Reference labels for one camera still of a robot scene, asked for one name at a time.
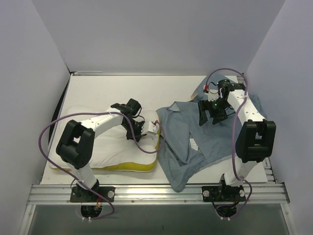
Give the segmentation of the blue-grey pillowcase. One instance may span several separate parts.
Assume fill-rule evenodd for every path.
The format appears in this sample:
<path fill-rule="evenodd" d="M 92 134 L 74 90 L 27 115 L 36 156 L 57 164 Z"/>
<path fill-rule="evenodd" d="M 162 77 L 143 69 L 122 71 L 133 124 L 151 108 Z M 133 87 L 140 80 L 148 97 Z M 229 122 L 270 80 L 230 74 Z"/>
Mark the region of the blue-grey pillowcase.
<path fill-rule="evenodd" d="M 208 121 L 199 126 L 198 101 L 207 98 L 204 84 L 199 76 L 168 76 L 158 89 L 158 98 L 172 102 L 156 110 L 165 131 L 161 140 L 166 142 L 158 161 L 176 192 L 183 191 L 199 171 L 230 159 L 232 134 L 238 135 L 241 129 L 233 115 L 216 125 Z"/>

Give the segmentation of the white pillow yellow edge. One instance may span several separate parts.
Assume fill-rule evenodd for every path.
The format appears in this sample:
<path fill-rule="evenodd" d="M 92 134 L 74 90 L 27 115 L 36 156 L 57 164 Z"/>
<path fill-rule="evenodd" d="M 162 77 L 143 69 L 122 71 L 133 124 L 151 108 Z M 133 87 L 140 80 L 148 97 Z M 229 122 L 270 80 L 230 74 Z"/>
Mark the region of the white pillow yellow edge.
<path fill-rule="evenodd" d="M 82 112 L 98 113 L 100 111 L 88 106 L 74 105 L 70 106 L 63 115 L 65 116 Z M 141 115 L 145 118 L 145 121 L 155 122 L 158 120 L 160 123 L 156 111 L 143 110 Z M 49 158 L 57 165 L 65 169 L 69 169 L 67 163 L 65 163 L 56 153 L 56 146 L 60 140 L 66 123 L 71 119 L 83 121 L 91 117 L 92 116 L 69 117 L 58 122 L 53 143 L 48 154 Z M 156 150 L 159 147 L 159 133 L 160 131 L 158 130 L 158 134 L 156 135 L 148 134 L 147 136 L 141 138 L 139 141 L 140 147 L 149 152 Z M 119 125 L 97 137 L 94 141 L 92 157 L 89 162 L 91 168 L 109 171 L 118 170 L 137 172 L 149 172 L 153 170 L 157 163 L 157 153 L 147 154 L 142 152 L 137 148 L 133 140 L 127 140 L 125 136 L 126 130 Z"/>

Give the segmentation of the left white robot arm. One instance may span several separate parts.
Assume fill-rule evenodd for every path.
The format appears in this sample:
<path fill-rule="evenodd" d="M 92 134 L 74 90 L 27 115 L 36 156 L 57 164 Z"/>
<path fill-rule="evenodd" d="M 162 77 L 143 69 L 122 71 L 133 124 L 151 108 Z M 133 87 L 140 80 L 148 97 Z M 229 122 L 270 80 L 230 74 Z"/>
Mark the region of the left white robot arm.
<path fill-rule="evenodd" d="M 138 144 L 148 131 L 155 130 L 153 123 L 135 119 L 140 110 L 139 102 L 130 99 L 126 104 L 115 103 L 102 113 L 82 113 L 93 116 L 89 119 L 72 119 L 67 122 L 57 144 L 56 154 L 69 166 L 69 174 L 77 181 L 76 195 L 94 201 L 100 194 L 99 180 L 89 164 L 98 136 L 116 126 L 122 126 L 126 130 L 126 139 Z"/>

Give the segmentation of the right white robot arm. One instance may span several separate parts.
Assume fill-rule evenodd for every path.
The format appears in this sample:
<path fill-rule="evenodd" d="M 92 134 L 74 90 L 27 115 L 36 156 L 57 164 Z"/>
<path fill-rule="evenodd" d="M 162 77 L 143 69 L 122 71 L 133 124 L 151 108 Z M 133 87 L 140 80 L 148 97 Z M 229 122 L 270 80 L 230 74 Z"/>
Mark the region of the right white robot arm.
<path fill-rule="evenodd" d="M 213 97 L 198 102 L 199 125 L 212 118 L 215 125 L 228 118 L 227 109 L 234 110 L 234 122 L 239 121 L 239 134 L 232 134 L 232 169 L 223 175 L 217 195 L 228 200 L 234 195 L 234 188 L 243 185 L 247 175 L 265 158 L 272 154 L 276 124 L 267 120 L 255 107 L 242 83 L 222 79 L 217 83 Z"/>

